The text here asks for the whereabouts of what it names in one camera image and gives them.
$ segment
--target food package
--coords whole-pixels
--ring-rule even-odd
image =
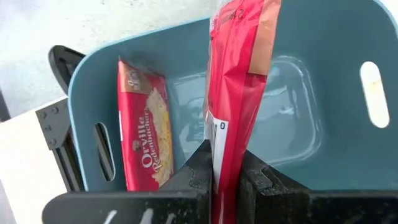
[[[158,190],[173,174],[166,81],[119,60],[118,105],[127,190]]]
[[[280,4],[223,0],[210,22],[203,112],[213,154],[214,224],[235,222],[239,171],[266,87]]]

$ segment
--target black holder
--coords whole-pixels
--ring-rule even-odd
[[[63,46],[50,51],[50,64],[65,93],[83,57]],[[79,192],[83,184],[67,100],[36,113],[69,191],[46,205],[42,217],[45,224],[210,223],[212,166],[208,141],[156,192]],[[98,127],[96,132],[103,171],[112,173],[103,131]],[[237,223],[398,223],[397,211],[398,191],[310,190],[249,151],[244,155]]]

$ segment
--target black bracket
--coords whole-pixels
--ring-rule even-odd
[[[36,111],[45,141],[53,151],[63,182],[68,190],[83,190],[75,147],[70,128],[67,99]]]
[[[238,223],[398,223],[398,191],[315,191],[245,153]]]
[[[52,72],[66,95],[72,74],[84,57],[82,53],[61,45],[52,47],[49,52]]]

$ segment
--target barcode label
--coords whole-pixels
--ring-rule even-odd
[[[210,140],[211,156],[213,158],[213,173],[215,192],[218,192],[221,166],[223,164],[228,122],[215,118],[210,111],[206,115],[206,137]]]

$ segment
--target orville redenbacher's popcorn box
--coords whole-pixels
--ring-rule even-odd
[[[173,174],[165,78],[119,60],[118,105],[127,190],[157,190]]]

